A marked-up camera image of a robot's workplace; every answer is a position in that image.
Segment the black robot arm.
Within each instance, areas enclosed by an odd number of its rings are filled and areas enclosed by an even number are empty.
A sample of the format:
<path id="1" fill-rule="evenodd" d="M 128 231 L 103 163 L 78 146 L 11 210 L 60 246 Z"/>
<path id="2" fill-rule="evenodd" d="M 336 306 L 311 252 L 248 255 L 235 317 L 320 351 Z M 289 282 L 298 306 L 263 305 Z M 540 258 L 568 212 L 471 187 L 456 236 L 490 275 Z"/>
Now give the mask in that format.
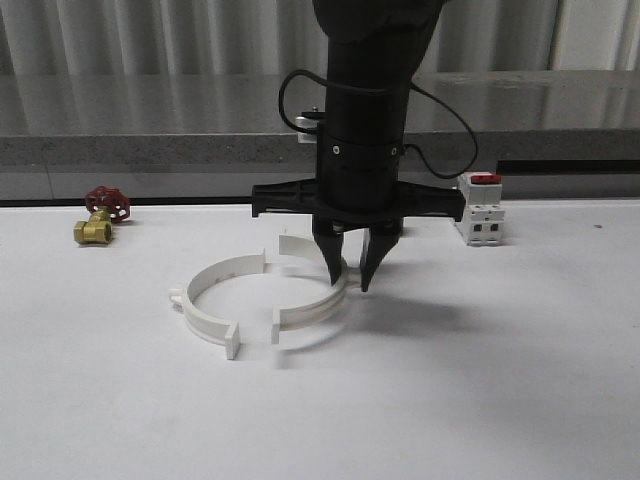
<path id="1" fill-rule="evenodd" d="M 440 1 L 316 1 L 328 36 L 325 111 L 316 139 L 312 179 L 256 185 L 252 214 L 309 214 L 330 278 L 342 274 L 347 231 L 365 232 L 361 289 L 397 244 L 411 216 L 461 219 L 463 195 L 453 189 L 402 182 L 399 161 L 412 77 L 435 30 Z"/>

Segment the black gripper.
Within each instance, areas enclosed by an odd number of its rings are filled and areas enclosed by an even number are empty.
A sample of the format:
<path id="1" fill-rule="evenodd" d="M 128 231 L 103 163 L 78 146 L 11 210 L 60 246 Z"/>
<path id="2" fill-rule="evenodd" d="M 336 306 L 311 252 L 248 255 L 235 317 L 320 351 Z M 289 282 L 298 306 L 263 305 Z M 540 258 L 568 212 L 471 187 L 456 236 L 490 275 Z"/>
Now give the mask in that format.
<path id="1" fill-rule="evenodd" d="M 322 127 L 316 153 L 313 178 L 254 186 L 252 215 L 311 215 L 313 238 L 332 285 L 342 274 L 343 232 L 367 228 L 359 263 L 361 291 L 367 292 L 382 260 L 398 243 L 404 218 L 462 219 L 465 199 L 459 191 L 398 179 L 400 140 L 382 145 L 349 143 Z"/>

